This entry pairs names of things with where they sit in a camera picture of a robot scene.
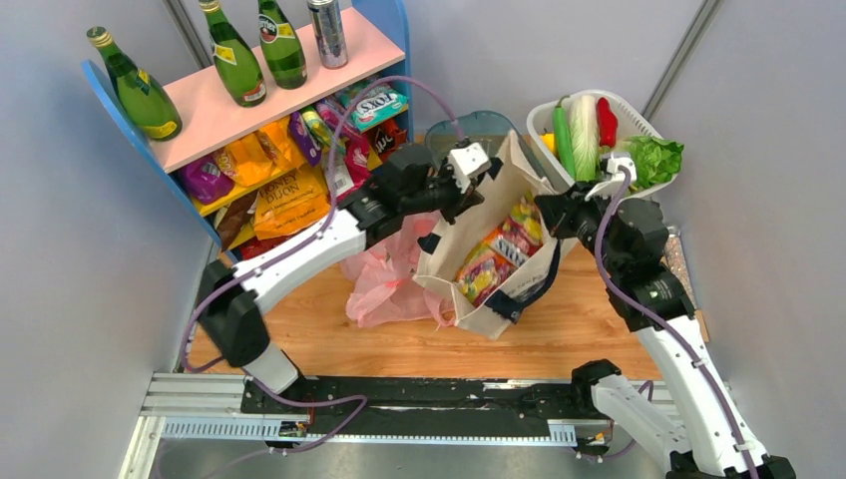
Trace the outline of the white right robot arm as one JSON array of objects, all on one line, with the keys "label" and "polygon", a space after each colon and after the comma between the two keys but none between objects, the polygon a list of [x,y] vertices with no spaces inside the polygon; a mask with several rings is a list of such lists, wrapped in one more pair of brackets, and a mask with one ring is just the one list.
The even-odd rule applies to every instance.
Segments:
[{"label": "white right robot arm", "polygon": [[677,410],[671,419],[607,359],[573,371],[570,402],[621,426],[667,478],[793,478],[731,402],[714,370],[692,302],[663,261],[669,231],[658,203],[588,198],[587,184],[535,203],[552,236],[576,239],[598,266],[609,301],[658,366]]}]

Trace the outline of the pink plastic grocery bag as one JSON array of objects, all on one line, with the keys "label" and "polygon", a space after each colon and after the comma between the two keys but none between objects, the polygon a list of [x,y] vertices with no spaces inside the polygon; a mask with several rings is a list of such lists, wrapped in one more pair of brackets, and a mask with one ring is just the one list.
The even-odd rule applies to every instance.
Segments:
[{"label": "pink plastic grocery bag", "polygon": [[453,324],[452,301],[414,280],[421,253],[418,240],[439,220],[437,213],[407,217],[399,232],[340,263],[344,276],[354,283],[345,304],[351,321],[362,328],[429,318],[439,327]]}]

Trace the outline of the orange foxs candy bag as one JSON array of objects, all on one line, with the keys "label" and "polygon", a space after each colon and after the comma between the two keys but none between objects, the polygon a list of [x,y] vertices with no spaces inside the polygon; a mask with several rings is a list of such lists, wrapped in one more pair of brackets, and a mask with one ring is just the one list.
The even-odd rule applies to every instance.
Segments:
[{"label": "orange foxs candy bag", "polygon": [[483,244],[513,267],[522,266],[544,244],[541,215],[531,194],[523,195]]}]

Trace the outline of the red hand cooked chips bag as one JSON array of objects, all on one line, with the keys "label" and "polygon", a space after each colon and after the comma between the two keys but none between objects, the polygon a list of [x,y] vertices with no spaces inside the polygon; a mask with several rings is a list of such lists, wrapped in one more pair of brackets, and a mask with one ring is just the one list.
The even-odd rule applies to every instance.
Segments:
[{"label": "red hand cooked chips bag", "polygon": [[344,154],[341,155],[340,151],[336,153],[332,175],[328,173],[328,155],[325,156],[323,165],[325,179],[327,184],[333,187],[339,202],[360,188],[368,179],[370,175],[368,169],[369,154],[370,147],[364,137],[353,136],[348,138]]}]

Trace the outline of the long green chili pepper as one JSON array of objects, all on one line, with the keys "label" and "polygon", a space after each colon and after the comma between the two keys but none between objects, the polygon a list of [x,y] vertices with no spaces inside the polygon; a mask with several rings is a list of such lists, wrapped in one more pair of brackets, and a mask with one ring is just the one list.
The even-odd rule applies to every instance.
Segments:
[{"label": "long green chili pepper", "polygon": [[576,179],[575,157],[571,142],[568,116],[564,102],[569,98],[565,95],[557,102],[553,111],[553,127],[559,160],[572,180]]}]

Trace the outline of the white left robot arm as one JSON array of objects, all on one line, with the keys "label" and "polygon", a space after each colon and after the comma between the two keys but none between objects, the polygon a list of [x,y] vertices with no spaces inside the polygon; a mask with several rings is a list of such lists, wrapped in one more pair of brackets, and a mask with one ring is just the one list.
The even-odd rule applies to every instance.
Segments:
[{"label": "white left robot arm", "polygon": [[318,273],[399,232],[410,216],[437,212],[454,221],[483,201],[481,183],[501,166],[468,140],[440,162],[423,145],[401,147],[314,226],[254,259],[208,266],[203,292],[210,303],[201,309],[200,326],[229,366],[267,388],[278,410],[297,410],[305,385],[271,342],[264,314]]}]

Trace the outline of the red chili pepper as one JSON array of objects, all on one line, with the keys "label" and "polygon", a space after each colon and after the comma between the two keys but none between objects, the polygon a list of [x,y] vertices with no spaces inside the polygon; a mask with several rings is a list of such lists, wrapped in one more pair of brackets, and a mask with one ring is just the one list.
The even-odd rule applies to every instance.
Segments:
[{"label": "red chili pepper", "polygon": [[599,146],[613,149],[617,142],[618,118],[614,114],[611,104],[606,97],[599,97],[596,103],[599,127]]}]

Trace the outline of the cream canvas tote bag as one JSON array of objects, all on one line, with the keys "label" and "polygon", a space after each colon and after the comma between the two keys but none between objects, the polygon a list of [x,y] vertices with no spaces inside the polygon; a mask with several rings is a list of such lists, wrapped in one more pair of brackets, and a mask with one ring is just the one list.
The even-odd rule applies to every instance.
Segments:
[{"label": "cream canvas tote bag", "polygon": [[421,239],[415,281],[452,301],[457,327],[498,338],[553,285],[575,243],[554,239],[535,204],[550,182],[530,165],[510,132],[496,154],[502,166],[477,191],[483,202]]}]

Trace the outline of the green lettuce leaf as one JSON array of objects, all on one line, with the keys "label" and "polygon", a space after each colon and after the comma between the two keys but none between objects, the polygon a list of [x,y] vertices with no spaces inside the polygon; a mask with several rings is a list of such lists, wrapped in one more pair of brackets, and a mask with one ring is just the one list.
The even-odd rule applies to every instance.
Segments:
[{"label": "green lettuce leaf", "polygon": [[636,168],[634,189],[641,191],[668,183],[681,170],[684,144],[651,136],[630,136],[615,152],[628,153]]}]

